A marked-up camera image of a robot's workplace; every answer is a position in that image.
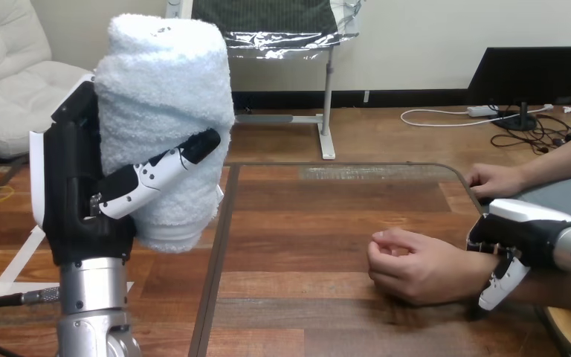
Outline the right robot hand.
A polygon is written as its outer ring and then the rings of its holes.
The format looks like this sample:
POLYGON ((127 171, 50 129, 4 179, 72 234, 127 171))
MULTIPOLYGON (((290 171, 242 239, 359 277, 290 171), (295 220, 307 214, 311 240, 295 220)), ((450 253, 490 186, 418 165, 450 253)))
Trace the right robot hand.
POLYGON ((466 248, 499 257, 471 317, 481 319, 534 268, 571 272, 571 216, 515 199, 495 199, 469 231, 466 248))

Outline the person's hand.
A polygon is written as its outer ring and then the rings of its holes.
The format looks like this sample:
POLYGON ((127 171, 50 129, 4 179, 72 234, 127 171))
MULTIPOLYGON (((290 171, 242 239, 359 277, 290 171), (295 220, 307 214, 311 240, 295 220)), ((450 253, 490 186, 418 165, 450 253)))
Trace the person's hand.
POLYGON ((477 199, 507 198, 528 187, 519 167, 474 164, 464 179, 477 199))
POLYGON ((479 295, 499 263, 493 254, 465 251, 400 228, 374 233, 367 259, 375 287, 414 306, 479 295))

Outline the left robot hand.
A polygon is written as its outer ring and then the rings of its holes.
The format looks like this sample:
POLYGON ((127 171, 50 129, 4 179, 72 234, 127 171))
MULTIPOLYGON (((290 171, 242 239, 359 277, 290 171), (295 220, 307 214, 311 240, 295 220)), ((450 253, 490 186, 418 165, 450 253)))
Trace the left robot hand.
POLYGON ((98 257, 128 260, 132 244, 154 251, 189 251, 204 223, 154 228, 134 213, 187 179, 222 144, 206 129, 145 161, 111 174, 102 170, 94 75, 76 82, 51 116, 45 132, 30 132, 33 217, 45 232, 58 266, 98 257))

